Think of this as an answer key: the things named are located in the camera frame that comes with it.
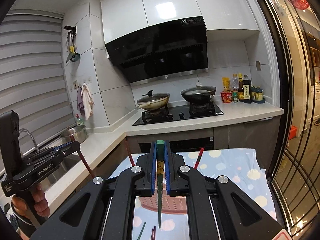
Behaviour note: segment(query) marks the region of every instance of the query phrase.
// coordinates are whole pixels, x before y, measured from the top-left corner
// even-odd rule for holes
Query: wok
[[[164,107],[169,102],[169,93],[152,94],[152,92],[153,90],[150,90],[147,94],[143,95],[145,97],[137,101],[139,105],[138,108],[152,111]]]
[[[215,87],[198,85],[193,88],[183,90],[181,95],[184,100],[195,105],[204,105],[210,102],[216,93]]]

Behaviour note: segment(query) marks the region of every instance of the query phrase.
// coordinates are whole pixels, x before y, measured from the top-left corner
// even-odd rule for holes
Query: glass door
[[[320,24],[306,0],[265,2],[284,34],[292,83],[291,133],[271,184],[287,229],[299,239],[320,209]]]

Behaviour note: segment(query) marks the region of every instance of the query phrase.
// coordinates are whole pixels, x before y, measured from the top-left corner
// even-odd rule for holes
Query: stainless steel pot
[[[193,88],[183,90],[181,95],[184,100],[195,105],[204,105],[210,102],[216,93],[215,87],[198,85]]]
[[[145,97],[137,101],[138,108],[152,111],[164,107],[169,102],[169,93],[152,94],[152,92],[153,90],[150,90],[147,94],[143,95]]]
[[[63,143],[71,142],[71,135],[73,135],[76,141],[83,143],[87,138],[85,125],[79,125],[64,131],[62,134],[60,134],[60,138],[62,139]]]

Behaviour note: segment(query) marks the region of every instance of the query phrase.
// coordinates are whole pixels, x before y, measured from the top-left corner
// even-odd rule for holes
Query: range hood
[[[149,26],[105,46],[112,64],[138,85],[208,72],[207,43],[199,16]]]

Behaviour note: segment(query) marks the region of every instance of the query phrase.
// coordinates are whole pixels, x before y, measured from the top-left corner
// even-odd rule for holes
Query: white countertop
[[[94,169],[126,136],[198,130],[250,122],[283,114],[283,109],[272,106],[269,103],[216,103],[224,113],[223,115],[132,126],[141,117],[141,111],[138,111],[113,132],[90,134],[86,141],[81,144],[81,152],[90,167]],[[89,172],[83,163],[79,162],[47,190],[46,198],[51,213],[62,204],[88,175]]]

